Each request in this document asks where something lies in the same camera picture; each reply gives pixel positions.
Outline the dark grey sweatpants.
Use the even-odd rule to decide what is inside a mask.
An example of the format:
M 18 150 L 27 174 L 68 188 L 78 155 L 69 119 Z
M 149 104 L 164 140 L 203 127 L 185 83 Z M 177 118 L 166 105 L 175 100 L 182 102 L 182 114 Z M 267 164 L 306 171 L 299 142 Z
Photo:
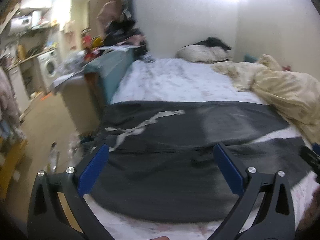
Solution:
M 93 146 L 111 148 L 91 197 L 103 208 L 144 220 L 221 220 L 236 201 L 213 157 L 223 143 L 247 166 L 285 172 L 295 186 L 310 167 L 298 135 L 260 138 L 288 128 L 274 108 L 248 102 L 131 101 L 105 108 Z

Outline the plastic bottle on floor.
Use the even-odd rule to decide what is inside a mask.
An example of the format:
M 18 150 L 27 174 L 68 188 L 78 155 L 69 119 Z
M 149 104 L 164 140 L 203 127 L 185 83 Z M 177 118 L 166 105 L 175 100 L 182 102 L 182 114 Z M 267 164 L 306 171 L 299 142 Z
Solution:
M 60 151 L 57 149 L 56 146 L 57 146 L 57 143 L 53 142 L 50 148 L 48 165 L 47 165 L 47 171 L 49 173 L 55 173 L 58 166 Z

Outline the cream crumpled duvet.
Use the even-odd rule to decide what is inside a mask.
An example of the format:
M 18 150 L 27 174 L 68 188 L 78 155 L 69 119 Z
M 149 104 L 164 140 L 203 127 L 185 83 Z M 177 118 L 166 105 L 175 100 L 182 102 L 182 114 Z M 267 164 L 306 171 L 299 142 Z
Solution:
M 319 81 L 306 73 L 283 71 L 270 55 L 255 63 L 217 62 L 211 68 L 227 75 L 239 91 L 251 90 L 291 120 L 311 143 L 319 143 Z

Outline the wooden yellow shelf rack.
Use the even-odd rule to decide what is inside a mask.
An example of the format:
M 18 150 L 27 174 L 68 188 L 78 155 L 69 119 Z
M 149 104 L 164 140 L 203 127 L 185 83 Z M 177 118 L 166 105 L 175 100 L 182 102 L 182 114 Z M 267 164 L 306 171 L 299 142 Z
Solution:
M 6 156 L 1 154 L 1 201 L 4 202 L 7 196 L 8 187 L 12 176 L 15 173 L 16 165 L 24 155 L 27 140 L 16 141 Z

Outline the pink hanging jacket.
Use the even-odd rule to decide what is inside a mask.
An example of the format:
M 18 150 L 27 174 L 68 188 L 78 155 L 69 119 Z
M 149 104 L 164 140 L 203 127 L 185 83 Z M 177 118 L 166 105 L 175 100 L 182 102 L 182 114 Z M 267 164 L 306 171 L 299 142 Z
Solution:
M 20 127 L 20 115 L 6 73 L 1 68 L 0 77 L 1 120 L 5 119 L 13 128 Z

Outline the beige storage cabinet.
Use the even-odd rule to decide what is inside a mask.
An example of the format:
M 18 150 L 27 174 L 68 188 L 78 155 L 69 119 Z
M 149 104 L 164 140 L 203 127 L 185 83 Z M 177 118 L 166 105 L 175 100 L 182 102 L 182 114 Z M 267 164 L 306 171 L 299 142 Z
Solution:
M 80 134 L 94 132 L 100 125 L 103 106 L 83 74 L 65 75 L 57 87 L 68 113 Z

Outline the white washing machine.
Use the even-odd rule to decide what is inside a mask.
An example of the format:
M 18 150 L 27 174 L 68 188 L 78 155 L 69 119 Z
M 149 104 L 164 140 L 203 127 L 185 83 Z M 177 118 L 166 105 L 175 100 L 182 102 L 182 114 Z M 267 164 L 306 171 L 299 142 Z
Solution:
M 46 51 L 37 57 L 39 64 L 40 80 L 42 88 L 46 94 L 51 91 L 51 85 L 60 77 L 58 72 L 59 57 L 56 49 Z

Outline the white floral bed sheet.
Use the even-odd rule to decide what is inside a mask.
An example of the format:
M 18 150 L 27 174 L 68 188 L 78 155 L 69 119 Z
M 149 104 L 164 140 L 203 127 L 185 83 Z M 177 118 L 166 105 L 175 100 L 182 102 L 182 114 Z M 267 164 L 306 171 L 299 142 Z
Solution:
M 181 59 L 158 59 L 153 63 L 136 61 L 122 78 L 112 103 L 147 101 L 239 101 L 266 104 L 250 90 L 239 91 L 227 75 L 210 65 Z M 191 224 L 153 223 L 133 219 L 104 209 L 86 196 L 94 214 L 115 239 L 207 239 L 220 221 Z

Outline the white fluffy pillow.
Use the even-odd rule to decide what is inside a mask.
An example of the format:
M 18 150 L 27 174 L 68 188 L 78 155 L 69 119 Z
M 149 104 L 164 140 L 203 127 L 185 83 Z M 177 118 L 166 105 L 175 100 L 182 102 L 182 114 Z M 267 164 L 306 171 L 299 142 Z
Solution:
M 229 61 L 227 51 L 222 47 L 207 47 L 204 45 L 189 45 L 181 48 L 176 57 L 189 62 L 216 63 Z

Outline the white microwave oven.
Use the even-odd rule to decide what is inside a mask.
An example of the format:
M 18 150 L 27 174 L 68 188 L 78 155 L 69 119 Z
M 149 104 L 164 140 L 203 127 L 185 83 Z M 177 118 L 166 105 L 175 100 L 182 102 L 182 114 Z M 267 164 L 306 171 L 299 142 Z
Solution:
M 30 29 L 32 26 L 32 17 L 30 15 L 12 18 L 10 20 L 9 34 L 16 34 Z

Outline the pile of dark clothes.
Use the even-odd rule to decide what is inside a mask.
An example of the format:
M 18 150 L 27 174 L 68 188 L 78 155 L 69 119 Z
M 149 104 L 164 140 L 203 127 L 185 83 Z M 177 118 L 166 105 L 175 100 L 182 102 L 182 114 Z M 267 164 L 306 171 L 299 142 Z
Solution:
M 133 19 L 122 22 L 112 21 L 106 28 L 103 45 L 106 47 L 136 46 L 133 49 L 135 59 L 152 63 L 155 59 L 149 53 L 146 36 L 138 28 L 134 27 L 135 23 Z

